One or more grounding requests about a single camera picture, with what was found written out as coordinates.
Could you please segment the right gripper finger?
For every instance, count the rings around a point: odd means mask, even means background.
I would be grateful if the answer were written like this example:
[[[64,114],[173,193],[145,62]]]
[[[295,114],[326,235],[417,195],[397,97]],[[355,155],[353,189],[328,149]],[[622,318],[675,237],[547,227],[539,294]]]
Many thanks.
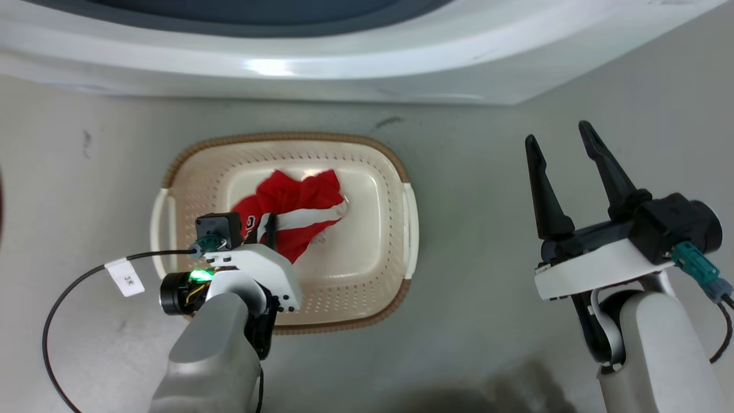
[[[637,207],[653,199],[649,190],[637,188],[619,162],[603,143],[589,121],[577,124],[587,156],[595,163],[609,201],[607,209],[611,220],[631,220]]]
[[[525,138],[525,154],[539,238],[546,241],[571,236],[576,227],[572,219],[564,214],[559,204],[548,180],[546,159],[533,134]]]

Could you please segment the white and dark right gripper body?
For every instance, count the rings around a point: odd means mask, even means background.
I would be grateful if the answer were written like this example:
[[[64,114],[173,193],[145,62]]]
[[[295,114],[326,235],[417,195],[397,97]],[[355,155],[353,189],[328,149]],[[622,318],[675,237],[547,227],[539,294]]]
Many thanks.
[[[650,262],[629,240],[632,223],[606,221],[575,229],[572,220],[539,223],[543,241],[535,285],[546,301],[621,285],[672,266]]]

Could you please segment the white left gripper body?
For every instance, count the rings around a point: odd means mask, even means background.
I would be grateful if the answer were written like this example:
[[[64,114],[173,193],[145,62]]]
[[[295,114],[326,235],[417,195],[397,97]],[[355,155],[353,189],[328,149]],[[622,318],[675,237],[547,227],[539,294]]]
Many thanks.
[[[295,269],[277,251],[252,244],[210,252],[205,259],[221,268],[213,275],[205,300],[232,293],[244,301],[250,313],[266,313],[268,297],[277,299],[275,310],[293,312],[301,308],[303,294]]]

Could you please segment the red and white garment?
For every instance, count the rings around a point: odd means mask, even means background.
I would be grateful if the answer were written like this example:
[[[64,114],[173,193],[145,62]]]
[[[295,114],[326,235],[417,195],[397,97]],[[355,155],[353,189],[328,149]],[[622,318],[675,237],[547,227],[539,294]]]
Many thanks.
[[[346,215],[347,201],[333,169],[301,181],[276,170],[231,210],[240,216],[242,237],[257,243],[264,242],[268,219],[275,219],[275,250],[294,264],[317,235]]]

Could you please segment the beige plastic laundry basket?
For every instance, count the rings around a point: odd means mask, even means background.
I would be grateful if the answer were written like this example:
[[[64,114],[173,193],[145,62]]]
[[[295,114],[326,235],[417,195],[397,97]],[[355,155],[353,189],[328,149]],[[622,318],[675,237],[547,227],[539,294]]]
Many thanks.
[[[280,170],[301,181],[333,170],[344,217],[295,262],[303,301],[278,315],[277,335],[372,326],[401,305],[419,258],[419,212],[399,157],[354,134],[257,133],[207,139],[182,151],[163,176],[150,216],[150,248],[186,248],[194,220],[227,212]]]

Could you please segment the white washing machine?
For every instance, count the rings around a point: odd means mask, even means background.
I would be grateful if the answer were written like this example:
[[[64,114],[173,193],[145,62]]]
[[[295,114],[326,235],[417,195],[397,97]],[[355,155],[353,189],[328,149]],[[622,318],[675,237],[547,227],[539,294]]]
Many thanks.
[[[0,74],[105,96],[513,106],[726,1],[453,0],[361,32],[233,38],[0,0]]]

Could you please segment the dark grey washing machine door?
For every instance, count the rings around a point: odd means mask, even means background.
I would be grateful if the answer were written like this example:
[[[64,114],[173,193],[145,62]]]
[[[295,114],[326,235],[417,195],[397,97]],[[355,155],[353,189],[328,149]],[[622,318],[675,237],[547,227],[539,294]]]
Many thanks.
[[[130,27],[233,38],[314,38],[401,24],[453,0],[24,0]]]

